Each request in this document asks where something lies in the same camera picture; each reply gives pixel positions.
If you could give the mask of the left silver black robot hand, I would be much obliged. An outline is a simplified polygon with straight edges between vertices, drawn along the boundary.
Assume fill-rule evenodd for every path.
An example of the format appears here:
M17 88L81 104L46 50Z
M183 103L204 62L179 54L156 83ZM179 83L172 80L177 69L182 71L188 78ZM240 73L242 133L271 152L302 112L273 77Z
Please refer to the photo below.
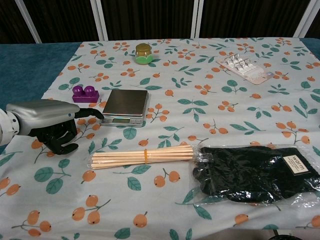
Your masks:
M75 119L103 114L94 108L80 108L60 100L38 99L14 102L0 110L0 145L7 145L14 136L36 137L56 155L67 155L79 145L71 143L78 134Z

